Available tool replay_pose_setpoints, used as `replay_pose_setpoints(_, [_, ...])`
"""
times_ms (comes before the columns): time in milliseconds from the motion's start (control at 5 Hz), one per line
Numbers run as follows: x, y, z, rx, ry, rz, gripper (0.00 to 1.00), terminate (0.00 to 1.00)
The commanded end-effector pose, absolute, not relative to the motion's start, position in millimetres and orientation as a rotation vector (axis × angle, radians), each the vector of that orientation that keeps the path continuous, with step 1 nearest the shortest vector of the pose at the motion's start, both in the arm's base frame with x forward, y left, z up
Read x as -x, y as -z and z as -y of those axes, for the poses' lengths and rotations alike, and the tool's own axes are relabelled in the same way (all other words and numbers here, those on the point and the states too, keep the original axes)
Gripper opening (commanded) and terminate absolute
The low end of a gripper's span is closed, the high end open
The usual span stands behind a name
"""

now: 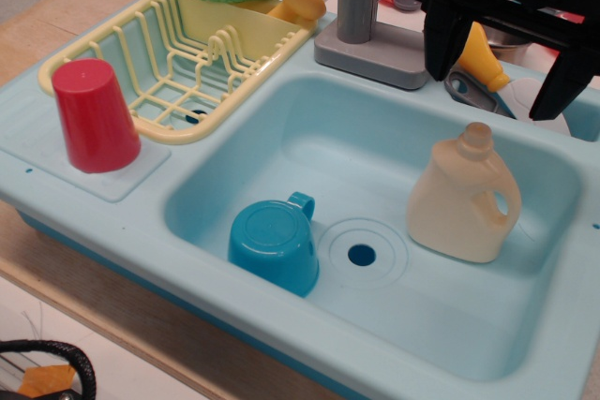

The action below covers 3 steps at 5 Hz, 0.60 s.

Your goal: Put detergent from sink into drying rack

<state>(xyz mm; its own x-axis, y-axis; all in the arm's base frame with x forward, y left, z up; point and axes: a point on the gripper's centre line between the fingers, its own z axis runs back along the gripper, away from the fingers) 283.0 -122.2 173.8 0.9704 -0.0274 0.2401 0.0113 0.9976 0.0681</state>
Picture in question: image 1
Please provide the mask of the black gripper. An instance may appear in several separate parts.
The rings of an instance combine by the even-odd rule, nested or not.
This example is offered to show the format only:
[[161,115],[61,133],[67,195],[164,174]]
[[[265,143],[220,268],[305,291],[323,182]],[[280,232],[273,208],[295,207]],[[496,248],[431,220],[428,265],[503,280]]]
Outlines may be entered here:
[[425,66],[442,81],[462,54],[473,21],[559,52],[530,110],[556,119],[599,75],[599,0],[420,0]]

